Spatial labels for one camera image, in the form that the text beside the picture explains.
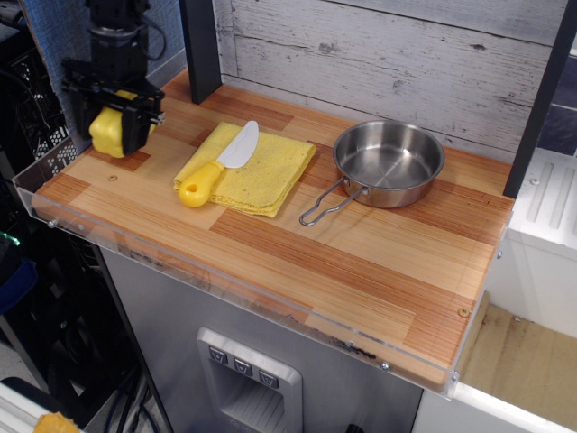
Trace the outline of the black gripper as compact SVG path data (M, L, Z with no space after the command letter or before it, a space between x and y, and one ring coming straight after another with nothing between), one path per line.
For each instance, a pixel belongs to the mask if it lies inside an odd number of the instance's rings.
M164 93L146 78L149 28L90 26L90 60L66 58L62 88L73 105L78 133L90 139L89 128L104 106L122 111L122 148L128 156L147 142L151 128L161 124Z

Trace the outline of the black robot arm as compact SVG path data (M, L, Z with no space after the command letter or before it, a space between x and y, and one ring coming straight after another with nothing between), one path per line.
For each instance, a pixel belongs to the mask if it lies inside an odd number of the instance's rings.
M148 1L87 1L90 60L62 61L62 89L81 138L114 158L139 151L164 120L164 93L148 79L149 30L163 30L146 15Z

